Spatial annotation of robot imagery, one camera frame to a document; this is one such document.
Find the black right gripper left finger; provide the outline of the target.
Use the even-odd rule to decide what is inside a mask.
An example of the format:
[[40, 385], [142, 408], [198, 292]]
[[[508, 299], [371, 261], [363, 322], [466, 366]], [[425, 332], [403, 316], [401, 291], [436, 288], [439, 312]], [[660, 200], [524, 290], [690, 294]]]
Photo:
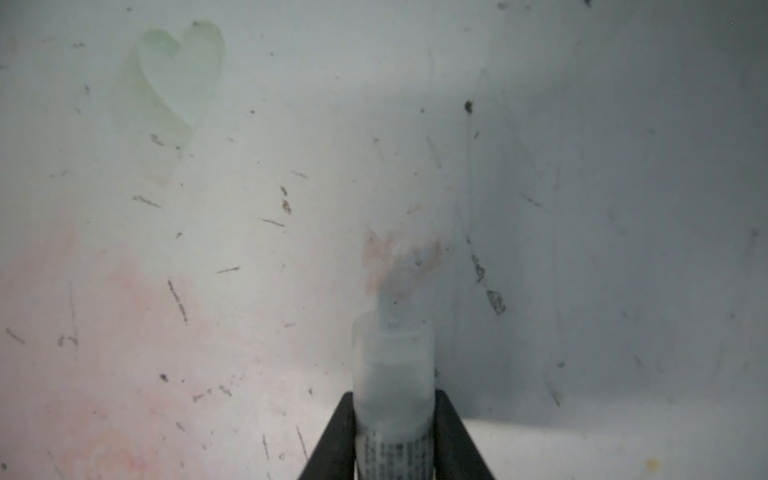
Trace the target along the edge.
[[353, 393], [345, 392], [330, 417], [299, 480], [353, 480], [356, 469]]

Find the translucent glue stick cap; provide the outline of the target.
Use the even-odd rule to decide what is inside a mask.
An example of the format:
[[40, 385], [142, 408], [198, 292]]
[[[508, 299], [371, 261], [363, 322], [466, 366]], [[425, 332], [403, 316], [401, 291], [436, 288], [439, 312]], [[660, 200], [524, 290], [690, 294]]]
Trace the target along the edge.
[[352, 327], [354, 412], [359, 428], [387, 442], [430, 428], [435, 404], [432, 326], [376, 311]]

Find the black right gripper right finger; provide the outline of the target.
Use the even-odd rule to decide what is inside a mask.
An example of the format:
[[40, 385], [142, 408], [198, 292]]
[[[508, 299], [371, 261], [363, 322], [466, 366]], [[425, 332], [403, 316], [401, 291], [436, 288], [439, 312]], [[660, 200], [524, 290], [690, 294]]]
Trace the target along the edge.
[[447, 393], [436, 391], [434, 470], [437, 480], [493, 480], [477, 446]]

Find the white glue stick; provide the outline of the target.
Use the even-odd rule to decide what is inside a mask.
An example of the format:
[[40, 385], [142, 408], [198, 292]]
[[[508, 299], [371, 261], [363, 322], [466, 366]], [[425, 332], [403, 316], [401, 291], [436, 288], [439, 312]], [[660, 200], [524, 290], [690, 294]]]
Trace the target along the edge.
[[414, 430], [393, 432], [359, 428], [355, 435], [355, 456], [358, 479], [433, 479], [433, 426], [427, 422]]

